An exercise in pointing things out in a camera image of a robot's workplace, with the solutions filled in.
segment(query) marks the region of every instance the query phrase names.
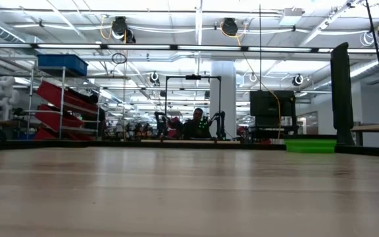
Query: ceiling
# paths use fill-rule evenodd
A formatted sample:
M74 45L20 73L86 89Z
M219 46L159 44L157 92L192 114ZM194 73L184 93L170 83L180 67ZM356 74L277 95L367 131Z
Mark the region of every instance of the ceiling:
M138 44L188 44L188 45L238 45L234 38L226 37L215 26L225 17L234 17L240 30L244 29L244 22L248 23L247 31L241 36L241 44L256 46L299 47L300 43L310 35L310 31L319 26L329 14L336 8L342 7L346 0L203 0L202 14L196 14L195 8L200 6L200 0L0 0L0 22L5 23L13 32L19 32L27 36L36 36L45 43L118 43L117 39L105 39L109 35L109 29L97 29L109 24L116 16L126 16L127 24L135 27L133 33ZM374 5L372 14L374 22L379 22L379 0L371 0ZM302 18L296 23L297 31L293 32L291 26L280 26L279 18L284 8L305 11ZM196 38L196 20L202 22L201 42ZM350 47L364 46L361 38L364 32L370 28L366 8L362 3L355 8L348 9L335 18L323 32L311 38L305 47L336 47L348 42ZM112 76L127 75L129 80L122 79L96 79L95 83L104 87L148 86L151 87L149 77L152 72L159 74L161 87L164 86L166 75L186 75L197 72L198 52L181 51L128 51L128 65L125 71L124 65L111 62L113 53L118 51L95 50L54 50L47 53L76 53L89 63L88 74L102 75L106 71ZM249 63L256 74L263 75L263 83L270 89L293 89L291 78L297 74L311 80L321 80L322 75L329 71L328 55L313 54L284 54L265 53L259 60L258 53L246 53ZM0 56L19 65L31 68L34 56L19 53L12 50L0 50ZM232 60L237 74L243 79L238 81L239 89L258 88L258 82L250 81L251 69L243 55L238 52L203 52L200 55L200 74L209 74L211 61ZM375 58L374 55L352 56L351 62L368 62ZM0 61L0 69L19 71L13 65ZM171 80L170 87L179 88L208 88L209 82L186 80ZM148 105L134 105L134 111L139 113L159 110L139 90L108 90L111 95L126 103L147 103ZM162 99L159 92L148 91L148 96L153 100ZM174 92L169 99L202 100L204 92ZM238 101L248 101L246 92L238 92ZM114 106L112 100L107 100L107 106L111 110L122 110ZM191 113L196 105L189 104L185 108L179 105L172 110L185 110ZM242 118L249 109L238 107L238 117Z

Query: white pillar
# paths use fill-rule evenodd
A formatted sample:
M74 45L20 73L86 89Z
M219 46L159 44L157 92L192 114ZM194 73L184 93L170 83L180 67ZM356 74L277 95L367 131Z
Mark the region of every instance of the white pillar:
M224 129L226 138L236 137L236 70L233 61L213 61L210 69L211 76L222 77L221 110L226 113ZM210 79L210 117L218 112L219 81ZM210 127L211 136L216 137L216 122Z

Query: blue storage bin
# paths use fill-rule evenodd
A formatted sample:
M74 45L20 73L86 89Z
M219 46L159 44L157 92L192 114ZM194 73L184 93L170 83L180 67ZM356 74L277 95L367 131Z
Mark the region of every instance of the blue storage bin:
M68 69L66 76L87 76L88 64L77 55L38 55L38 67L50 75L62 76L64 66Z

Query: person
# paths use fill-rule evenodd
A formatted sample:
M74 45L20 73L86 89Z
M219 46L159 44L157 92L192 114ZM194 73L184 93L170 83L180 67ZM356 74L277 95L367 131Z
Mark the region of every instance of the person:
M184 124L184 139L205 139L205 138L211 138L209 127L206 127L205 129L201 129L199 127L200 122L203 118L203 110L200 108L196 108L193 113L193 119L187 121Z
M97 105L99 102L99 97L95 94L92 94L89 96L89 100L94 104ZM97 114L96 115L86 115L82 114L82 118L84 121L97 121ZM99 137L103 138L105 135L105 129L106 129L106 114L105 111L102 108L99 108ZM97 123L96 122L85 122L84 123L84 128L88 129L97 129Z

